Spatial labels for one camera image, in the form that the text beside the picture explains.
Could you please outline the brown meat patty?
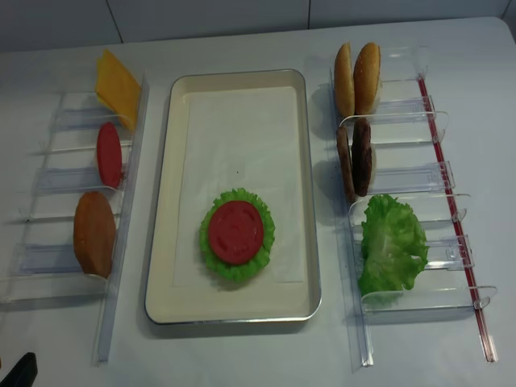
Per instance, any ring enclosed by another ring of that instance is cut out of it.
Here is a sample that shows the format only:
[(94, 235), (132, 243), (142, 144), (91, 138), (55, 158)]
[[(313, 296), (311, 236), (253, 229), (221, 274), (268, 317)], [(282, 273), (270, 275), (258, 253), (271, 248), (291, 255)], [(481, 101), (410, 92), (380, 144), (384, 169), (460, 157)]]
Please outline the brown meat patty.
[(352, 181), (356, 195), (364, 197), (367, 194), (371, 174), (371, 128), (367, 119), (358, 119), (352, 140)]
[(356, 194), (352, 180), (352, 161), (348, 145), (347, 130), (344, 127), (340, 127), (336, 131), (336, 147), (339, 154), (344, 193), (347, 203), (352, 204), (356, 200)]

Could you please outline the red tomato slice on tray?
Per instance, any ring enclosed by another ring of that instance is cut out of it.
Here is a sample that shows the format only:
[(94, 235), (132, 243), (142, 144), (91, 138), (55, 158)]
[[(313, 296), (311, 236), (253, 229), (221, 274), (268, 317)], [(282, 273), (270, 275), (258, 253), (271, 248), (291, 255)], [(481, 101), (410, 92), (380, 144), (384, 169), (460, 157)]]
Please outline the red tomato slice on tray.
[(224, 263), (242, 265), (250, 261), (264, 242), (264, 225), (259, 211), (250, 203), (223, 203), (208, 222), (208, 242)]

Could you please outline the green lettuce leaf on tray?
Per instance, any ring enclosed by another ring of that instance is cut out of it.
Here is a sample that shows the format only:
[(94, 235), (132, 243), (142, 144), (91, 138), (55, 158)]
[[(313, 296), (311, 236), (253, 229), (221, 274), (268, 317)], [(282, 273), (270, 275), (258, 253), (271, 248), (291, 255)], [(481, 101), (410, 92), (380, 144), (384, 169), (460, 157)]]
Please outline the green lettuce leaf on tray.
[[(258, 253), (246, 264), (230, 265), (222, 262), (211, 250), (208, 242), (208, 222), (211, 215), (223, 203), (240, 200), (250, 202), (260, 213), (264, 225), (264, 242)], [(275, 223), (267, 204), (256, 194), (244, 188), (231, 189), (221, 193), (213, 200), (212, 207), (206, 212), (199, 230), (199, 246), (206, 267), (225, 280), (244, 283), (258, 275), (270, 262), (270, 254), (275, 241)]]

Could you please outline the green lettuce leaf in rack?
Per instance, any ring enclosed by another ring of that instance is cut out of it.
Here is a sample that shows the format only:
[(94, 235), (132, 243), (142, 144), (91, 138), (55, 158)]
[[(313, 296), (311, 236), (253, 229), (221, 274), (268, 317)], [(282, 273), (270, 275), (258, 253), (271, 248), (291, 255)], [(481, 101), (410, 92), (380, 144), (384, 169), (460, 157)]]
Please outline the green lettuce leaf in rack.
[(364, 214), (361, 294), (413, 289), (428, 263), (429, 249), (414, 210), (388, 194), (377, 194), (368, 201)]

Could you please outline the red tomato slice in rack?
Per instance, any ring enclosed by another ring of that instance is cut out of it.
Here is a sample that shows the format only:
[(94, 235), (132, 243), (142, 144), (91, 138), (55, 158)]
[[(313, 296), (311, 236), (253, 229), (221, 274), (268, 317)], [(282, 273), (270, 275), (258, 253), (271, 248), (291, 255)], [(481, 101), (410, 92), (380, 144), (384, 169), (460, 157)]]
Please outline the red tomato slice in rack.
[(97, 138), (97, 164), (104, 185), (117, 189), (122, 180), (122, 149), (112, 122), (102, 124)]

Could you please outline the yellow cheese slice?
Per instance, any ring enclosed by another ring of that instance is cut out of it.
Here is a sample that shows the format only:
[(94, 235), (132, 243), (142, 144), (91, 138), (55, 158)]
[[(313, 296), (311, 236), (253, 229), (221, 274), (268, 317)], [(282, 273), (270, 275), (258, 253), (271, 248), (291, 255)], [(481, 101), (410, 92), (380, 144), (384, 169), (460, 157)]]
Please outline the yellow cheese slice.
[(105, 50), (97, 62), (95, 93), (100, 103), (118, 115), (122, 125), (134, 133), (141, 87), (109, 50)]

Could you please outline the cream metal tray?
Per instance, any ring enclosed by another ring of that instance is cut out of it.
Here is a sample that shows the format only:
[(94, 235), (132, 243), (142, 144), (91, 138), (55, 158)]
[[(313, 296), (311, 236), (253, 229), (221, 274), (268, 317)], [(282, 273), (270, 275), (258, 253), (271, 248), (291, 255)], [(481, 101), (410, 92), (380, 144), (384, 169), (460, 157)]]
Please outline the cream metal tray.
[[(234, 283), (217, 276), (211, 286), (175, 285), (181, 187), (189, 128), (191, 94), (291, 86), (298, 98), (302, 203), (306, 237), (302, 281)], [(158, 324), (306, 321), (321, 303), (314, 214), (306, 82), (294, 69), (184, 76), (170, 90), (164, 154), (153, 227), (145, 310)]]

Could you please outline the left sesame bun half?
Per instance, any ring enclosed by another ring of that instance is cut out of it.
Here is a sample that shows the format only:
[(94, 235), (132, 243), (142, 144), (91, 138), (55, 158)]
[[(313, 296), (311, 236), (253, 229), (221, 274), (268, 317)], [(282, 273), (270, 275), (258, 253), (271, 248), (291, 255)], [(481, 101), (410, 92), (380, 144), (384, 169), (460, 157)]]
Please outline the left sesame bun half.
[(351, 45), (343, 44), (334, 65), (335, 104), (343, 118), (355, 113), (355, 90), (352, 75)]

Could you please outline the sesame bun half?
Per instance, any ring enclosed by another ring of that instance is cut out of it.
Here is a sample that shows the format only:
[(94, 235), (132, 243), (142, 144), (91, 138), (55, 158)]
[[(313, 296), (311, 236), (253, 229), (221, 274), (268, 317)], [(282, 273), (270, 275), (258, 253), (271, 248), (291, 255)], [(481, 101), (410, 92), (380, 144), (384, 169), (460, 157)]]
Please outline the sesame bun half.
[(355, 113), (355, 90), (352, 75), (351, 45), (343, 44), (334, 65), (335, 104), (343, 118)]
[(365, 44), (356, 59), (353, 80), (355, 87), (355, 113), (371, 114), (380, 82), (381, 49), (369, 42)]

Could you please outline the clear acrylic right rack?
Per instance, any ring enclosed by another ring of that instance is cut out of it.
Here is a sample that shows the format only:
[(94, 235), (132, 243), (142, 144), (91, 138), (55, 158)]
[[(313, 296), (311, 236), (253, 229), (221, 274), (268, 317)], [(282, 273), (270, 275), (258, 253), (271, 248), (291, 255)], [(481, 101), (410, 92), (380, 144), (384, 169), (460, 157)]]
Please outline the clear acrylic right rack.
[[(373, 325), (426, 323), (474, 317), (488, 362), (497, 360), (485, 321), (485, 308), (496, 295), (492, 285), (476, 281), (471, 244), (463, 227), (470, 197), (455, 191), (452, 167), (442, 142), (449, 117), (437, 110), (427, 90), (427, 50), (424, 47), (381, 48), (380, 82), (371, 114), (343, 118), (335, 104), (334, 65), (330, 71), (330, 101), (335, 140), (332, 205), (338, 241), (345, 323), (352, 365), (373, 364)], [(367, 119), (371, 128), (372, 174), (364, 197), (348, 204), (343, 188), (336, 131), (347, 130), (350, 157), (354, 124)], [(428, 263), (411, 290), (363, 296), (358, 280), (365, 210), (370, 198), (388, 194), (414, 210), (427, 237)]]

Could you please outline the clear acrylic rack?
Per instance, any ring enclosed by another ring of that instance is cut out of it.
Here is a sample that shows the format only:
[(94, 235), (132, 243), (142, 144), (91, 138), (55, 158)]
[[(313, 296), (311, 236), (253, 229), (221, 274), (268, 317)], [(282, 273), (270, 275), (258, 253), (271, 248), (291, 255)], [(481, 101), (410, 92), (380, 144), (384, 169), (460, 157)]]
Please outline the clear acrylic rack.
[[(93, 93), (61, 93), (41, 142), (41, 165), (34, 171), (29, 203), (12, 219), (23, 233), (1, 276), (1, 303), (101, 301), (94, 363), (109, 360), (131, 220), (150, 85), (142, 80), (135, 131), (101, 106)], [(112, 123), (120, 138), (122, 178), (117, 187), (100, 177), (96, 146), (102, 124)], [(73, 218), (80, 197), (101, 193), (116, 224), (112, 270), (108, 277), (84, 273), (73, 251)]]
[[(334, 65), (330, 71), (330, 101), (335, 140), (332, 205), (338, 241), (345, 323), (352, 365), (373, 364), (373, 325), (426, 323), (474, 317), (488, 362), (497, 360), (485, 321), (485, 308), (496, 295), (492, 285), (476, 281), (471, 244), (463, 227), (470, 197), (455, 191), (452, 167), (442, 142), (449, 117), (437, 110), (427, 90), (427, 50), (424, 47), (381, 48), (380, 82), (371, 114), (343, 118), (335, 104)], [(372, 174), (364, 197), (348, 204), (343, 188), (336, 131), (347, 130), (350, 157), (354, 124), (367, 119), (371, 128)], [(358, 280), (365, 210), (370, 198), (388, 194), (414, 210), (427, 237), (428, 263), (411, 290), (363, 296)]]

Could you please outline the right sesame bun half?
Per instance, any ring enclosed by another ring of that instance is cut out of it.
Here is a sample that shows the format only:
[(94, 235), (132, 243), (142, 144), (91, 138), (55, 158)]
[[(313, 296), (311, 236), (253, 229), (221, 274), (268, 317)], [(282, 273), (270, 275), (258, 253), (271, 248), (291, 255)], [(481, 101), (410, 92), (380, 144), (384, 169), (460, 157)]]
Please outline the right sesame bun half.
[(355, 113), (371, 114), (380, 82), (381, 49), (369, 42), (365, 44), (356, 59), (353, 80), (355, 87)]

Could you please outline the brown bun half left rack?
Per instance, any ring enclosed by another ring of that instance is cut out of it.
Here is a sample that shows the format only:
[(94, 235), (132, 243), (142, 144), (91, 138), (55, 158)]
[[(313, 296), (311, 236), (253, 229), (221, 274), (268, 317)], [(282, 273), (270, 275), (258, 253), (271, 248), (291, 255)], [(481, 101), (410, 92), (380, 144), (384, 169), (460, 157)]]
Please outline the brown bun half left rack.
[(98, 191), (84, 193), (73, 224), (73, 250), (84, 273), (109, 277), (115, 236), (114, 215), (106, 197)]

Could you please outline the clear acrylic left rack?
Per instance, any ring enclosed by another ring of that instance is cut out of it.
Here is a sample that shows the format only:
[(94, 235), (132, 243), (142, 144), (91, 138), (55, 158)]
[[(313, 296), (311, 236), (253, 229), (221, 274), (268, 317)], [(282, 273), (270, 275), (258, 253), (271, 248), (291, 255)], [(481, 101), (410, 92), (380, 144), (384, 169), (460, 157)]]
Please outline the clear acrylic left rack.
[[(135, 131), (101, 106), (93, 93), (61, 93), (41, 142), (41, 165), (34, 171), (29, 203), (12, 219), (23, 233), (1, 276), (1, 303), (101, 301), (94, 363), (109, 360), (131, 220), (150, 85), (142, 80)], [(100, 177), (96, 146), (102, 124), (112, 123), (120, 138), (122, 178), (117, 187)], [(108, 277), (84, 273), (73, 251), (73, 218), (80, 197), (101, 193), (116, 224), (112, 270)]]

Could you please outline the black object bottom left corner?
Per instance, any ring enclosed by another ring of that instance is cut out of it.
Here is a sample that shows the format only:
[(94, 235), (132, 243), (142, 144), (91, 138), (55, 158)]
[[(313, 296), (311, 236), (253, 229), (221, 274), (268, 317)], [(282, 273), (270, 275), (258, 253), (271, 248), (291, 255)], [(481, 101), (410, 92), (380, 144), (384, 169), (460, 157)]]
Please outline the black object bottom left corner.
[(0, 387), (32, 387), (37, 374), (36, 355), (27, 352), (4, 377)]

